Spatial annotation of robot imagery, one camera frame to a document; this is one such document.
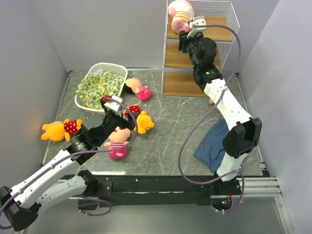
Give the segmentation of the pink striped doll front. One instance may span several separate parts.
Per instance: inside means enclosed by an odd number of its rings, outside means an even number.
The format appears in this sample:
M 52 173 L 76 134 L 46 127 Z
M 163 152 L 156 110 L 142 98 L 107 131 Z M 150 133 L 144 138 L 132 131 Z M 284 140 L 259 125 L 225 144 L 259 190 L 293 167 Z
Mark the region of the pink striped doll front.
M 108 153 L 108 156 L 111 159 L 121 159 L 127 155 L 127 147 L 124 145 L 129 143 L 127 141 L 129 136 L 129 129 L 120 129 L 119 127 L 116 127 L 116 129 L 109 135 L 109 141 L 104 143 L 104 147 L 109 150 L 114 149 L 114 151 Z

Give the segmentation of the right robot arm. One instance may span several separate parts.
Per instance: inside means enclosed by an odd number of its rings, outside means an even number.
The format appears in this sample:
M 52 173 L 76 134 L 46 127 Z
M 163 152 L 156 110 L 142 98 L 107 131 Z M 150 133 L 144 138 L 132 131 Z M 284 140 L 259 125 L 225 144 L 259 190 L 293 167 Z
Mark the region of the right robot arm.
M 202 32 L 179 33 L 178 49 L 189 55 L 195 83 L 212 100 L 213 108 L 222 114 L 229 130 L 222 140 L 225 152 L 214 178 L 205 182 L 187 177 L 185 180 L 196 185 L 213 184 L 214 190 L 222 195 L 230 189 L 243 160 L 258 145 L 262 121 L 244 110 L 229 90 L 229 81 L 214 65 L 215 48 L 216 43 Z

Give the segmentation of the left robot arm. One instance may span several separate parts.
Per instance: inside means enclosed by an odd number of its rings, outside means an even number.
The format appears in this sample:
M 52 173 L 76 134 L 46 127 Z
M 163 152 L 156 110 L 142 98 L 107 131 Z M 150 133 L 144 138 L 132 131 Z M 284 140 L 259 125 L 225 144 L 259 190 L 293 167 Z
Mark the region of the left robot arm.
M 98 148 L 116 128 L 137 129 L 136 117 L 128 118 L 109 110 L 105 115 L 96 114 L 84 121 L 78 133 L 46 165 L 28 179 L 9 188 L 0 189 L 0 212 L 16 232 L 29 227 L 40 212 L 77 195 L 91 196 L 98 191 L 98 181 L 88 170 L 80 171 L 70 180 L 55 183 L 71 170 L 79 167 L 99 153 Z

